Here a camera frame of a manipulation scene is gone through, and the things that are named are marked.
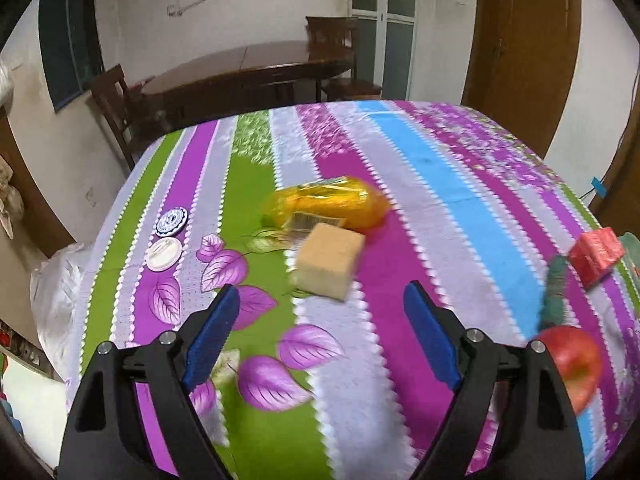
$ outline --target window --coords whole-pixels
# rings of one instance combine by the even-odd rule
[[[38,32],[49,95],[59,111],[104,71],[94,0],[40,0]]]

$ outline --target small plate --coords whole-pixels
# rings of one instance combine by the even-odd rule
[[[178,238],[160,238],[146,250],[146,266],[153,272],[162,272],[175,264],[182,254]]]
[[[156,234],[159,237],[173,236],[187,223],[187,210],[183,207],[169,209],[156,222]]]

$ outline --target tablecloth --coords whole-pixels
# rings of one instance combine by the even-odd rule
[[[345,174],[381,189],[392,210],[341,303],[292,288],[295,248],[265,229],[261,208],[274,190]],[[178,206],[188,211],[182,256],[151,272],[154,224]],[[523,346],[537,332],[547,262],[597,226],[533,152],[466,107],[312,104],[192,126],[147,150],[100,231],[76,307],[68,400],[100,341],[146,344],[232,283],[241,315],[212,381],[191,394],[226,466],[241,480],[408,478],[452,395],[404,316],[404,286],[419,280],[465,326]],[[604,359],[578,416],[590,477],[638,412],[640,300],[619,263],[588,293],[570,272],[564,304]],[[175,471],[143,385],[138,396],[156,462]],[[490,412],[471,469],[495,431]]]

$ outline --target white plate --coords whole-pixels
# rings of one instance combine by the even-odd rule
[[[160,238],[146,250],[146,266],[153,272],[162,272],[174,265],[182,254],[178,238]]]

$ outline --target power outlet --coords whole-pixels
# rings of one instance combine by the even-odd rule
[[[91,205],[91,207],[95,207],[98,201],[95,199],[95,191],[93,187],[90,187],[89,190],[84,194],[86,201]]]

